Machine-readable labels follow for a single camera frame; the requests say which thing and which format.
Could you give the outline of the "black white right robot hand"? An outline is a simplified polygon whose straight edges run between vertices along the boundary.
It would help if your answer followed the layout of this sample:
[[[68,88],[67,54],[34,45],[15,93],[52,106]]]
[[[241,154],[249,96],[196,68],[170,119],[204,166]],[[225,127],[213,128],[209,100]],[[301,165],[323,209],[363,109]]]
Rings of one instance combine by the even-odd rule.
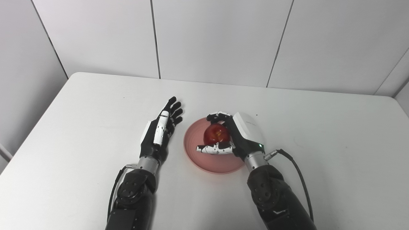
[[[227,128],[230,140],[211,145],[198,145],[196,151],[211,155],[234,154],[247,164],[268,165],[265,157],[264,137],[254,119],[237,112],[234,115],[219,111],[209,114],[206,120],[211,124],[221,123]]]

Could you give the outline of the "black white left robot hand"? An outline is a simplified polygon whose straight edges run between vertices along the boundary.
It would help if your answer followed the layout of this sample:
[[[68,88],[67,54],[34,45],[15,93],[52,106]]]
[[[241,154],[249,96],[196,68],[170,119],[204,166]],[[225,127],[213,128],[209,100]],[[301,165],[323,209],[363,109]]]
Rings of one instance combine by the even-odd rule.
[[[147,123],[141,138],[140,157],[152,157],[159,164],[166,160],[169,140],[183,120],[182,113],[181,102],[173,96],[159,115]]]

